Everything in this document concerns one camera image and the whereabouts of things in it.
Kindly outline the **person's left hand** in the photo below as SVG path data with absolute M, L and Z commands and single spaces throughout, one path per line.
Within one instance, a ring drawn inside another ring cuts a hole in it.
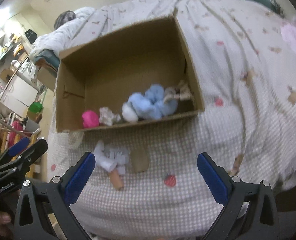
M 11 223 L 11 217 L 8 213 L 0 211 L 0 237 L 11 238 L 12 232 L 8 228 Z

